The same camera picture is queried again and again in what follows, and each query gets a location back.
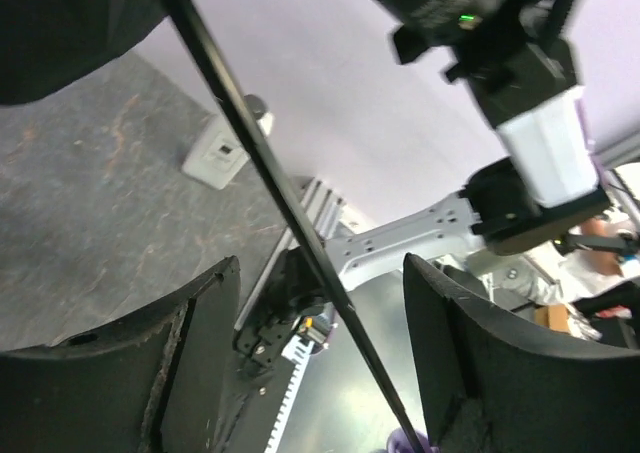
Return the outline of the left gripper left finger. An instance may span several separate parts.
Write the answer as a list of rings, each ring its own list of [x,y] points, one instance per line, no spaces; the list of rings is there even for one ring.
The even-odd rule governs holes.
[[[230,257],[54,347],[1,356],[5,452],[210,452],[240,294]]]

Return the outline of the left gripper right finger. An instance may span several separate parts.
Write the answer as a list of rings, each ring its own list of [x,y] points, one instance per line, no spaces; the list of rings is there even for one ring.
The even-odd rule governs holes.
[[[522,319],[422,258],[403,265],[430,442],[443,452],[635,452],[639,354]]]

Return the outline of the lavender folding umbrella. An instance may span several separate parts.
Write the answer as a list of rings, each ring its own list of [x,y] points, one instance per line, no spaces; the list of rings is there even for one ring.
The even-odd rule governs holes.
[[[49,81],[68,79],[51,59],[53,48],[65,49],[67,63],[82,63],[86,73],[106,62],[107,42],[98,39],[116,15],[117,0],[1,0],[1,61],[9,67],[3,82],[13,85],[6,103],[26,103],[53,91]],[[295,200],[291,182],[266,143],[244,94],[192,0],[127,0],[130,8],[148,5],[169,16],[211,94],[233,126],[288,226],[307,263],[341,316],[363,359],[412,448],[423,447],[363,324],[329,260],[324,246]]]

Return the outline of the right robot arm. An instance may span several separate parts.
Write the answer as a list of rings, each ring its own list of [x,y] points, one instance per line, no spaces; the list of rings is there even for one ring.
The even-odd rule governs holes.
[[[425,259],[525,252],[606,206],[585,139],[583,87],[563,29],[575,0],[375,0],[399,22],[399,63],[446,47],[506,157],[408,217],[326,244],[346,290]]]

